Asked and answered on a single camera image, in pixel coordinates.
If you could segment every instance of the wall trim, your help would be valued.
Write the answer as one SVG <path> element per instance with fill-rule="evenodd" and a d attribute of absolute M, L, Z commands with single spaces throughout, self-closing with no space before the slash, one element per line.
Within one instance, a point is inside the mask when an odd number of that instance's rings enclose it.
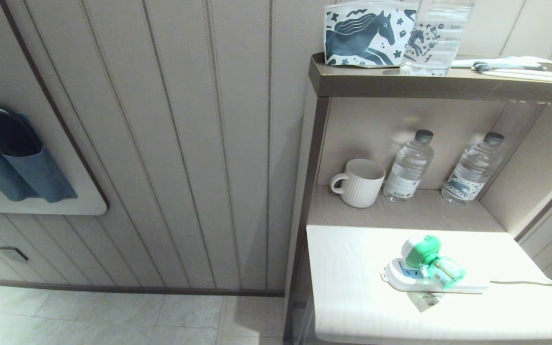
<path fill-rule="evenodd" d="M 78 286 L 67 284 L 48 284 L 33 282 L 13 282 L 0 280 L 0 286 L 12 288 L 38 288 L 43 290 L 64 290 L 82 292 L 109 293 L 147 293 L 159 295 L 218 295 L 250 297 L 284 297 L 284 291 L 275 290 L 222 290 L 216 288 L 170 288 L 170 287 L 124 287 L 124 286 Z"/>

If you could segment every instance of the tile floor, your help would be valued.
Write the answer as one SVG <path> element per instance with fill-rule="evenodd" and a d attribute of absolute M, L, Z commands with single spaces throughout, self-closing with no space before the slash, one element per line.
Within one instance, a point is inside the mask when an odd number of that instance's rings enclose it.
<path fill-rule="evenodd" d="M 283 300 L 0 287 L 0 345 L 280 345 Z"/>

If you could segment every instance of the white mug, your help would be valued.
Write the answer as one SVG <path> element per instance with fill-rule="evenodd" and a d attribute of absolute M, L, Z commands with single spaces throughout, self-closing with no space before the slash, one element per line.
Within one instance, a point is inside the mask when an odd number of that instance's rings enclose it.
<path fill-rule="evenodd" d="M 337 174 L 331 179 L 329 186 L 345 203 L 357 208 L 366 208 L 376 201 L 384 179 L 385 170 L 378 163 L 354 159 L 346 163 L 343 174 Z M 340 188 L 333 186 L 340 180 Z"/>

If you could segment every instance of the wooden shelf top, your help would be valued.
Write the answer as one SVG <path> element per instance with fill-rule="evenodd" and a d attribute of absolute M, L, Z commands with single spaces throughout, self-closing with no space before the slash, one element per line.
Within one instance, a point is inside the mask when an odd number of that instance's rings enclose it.
<path fill-rule="evenodd" d="M 439 190 L 417 190 L 406 204 L 379 195 L 374 205 L 357 209 L 344 203 L 329 186 L 316 185 L 310 202 L 308 225 L 504 232 L 504 228 L 474 200 L 466 206 L 448 203 Z"/>
<path fill-rule="evenodd" d="M 552 82 L 490 77 L 473 72 L 469 68 L 453 68 L 446 77 L 400 76 L 397 68 L 327 66 L 323 53 L 312 55 L 310 60 L 309 77 L 318 97 L 440 98 L 552 103 Z M 546 66 L 552 72 L 552 64 Z"/>

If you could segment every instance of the water bottle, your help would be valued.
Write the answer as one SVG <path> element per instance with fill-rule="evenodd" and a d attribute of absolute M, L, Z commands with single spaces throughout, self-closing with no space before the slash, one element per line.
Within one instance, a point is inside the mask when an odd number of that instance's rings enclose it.
<path fill-rule="evenodd" d="M 475 0 L 421 0 L 400 74 L 444 76 L 453 65 Z"/>
<path fill-rule="evenodd" d="M 434 150 L 429 146 L 433 137 L 434 133 L 431 131 L 420 129 L 414 139 L 399 149 L 383 187 L 383 194 L 387 200 L 401 204 L 412 198 L 423 174 L 434 159 Z"/>
<path fill-rule="evenodd" d="M 502 141 L 504 136 L 490 132 L 482 142 L 468 147 L 442 188 L 442 197 L 455 205 L 474 200 L 502 161 Z"/>

